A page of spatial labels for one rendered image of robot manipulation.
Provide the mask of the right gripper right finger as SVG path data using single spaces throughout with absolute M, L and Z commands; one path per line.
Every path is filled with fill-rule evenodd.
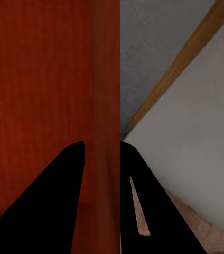
M 132 177 L 151 236 L 138 232 Z M 121 254 L 207 254 L 138 150 L 120 142 Z

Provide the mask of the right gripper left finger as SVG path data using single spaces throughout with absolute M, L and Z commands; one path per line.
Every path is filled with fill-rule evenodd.
M 0 254 L 71 254 L 84 141 L 73 143 L 0 217 Z

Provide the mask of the storage box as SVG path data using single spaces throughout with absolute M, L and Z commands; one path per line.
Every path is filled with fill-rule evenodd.
M 121 254 L 120 0 L 0 0 L 0 217 L 79 141 L 71 254 Z

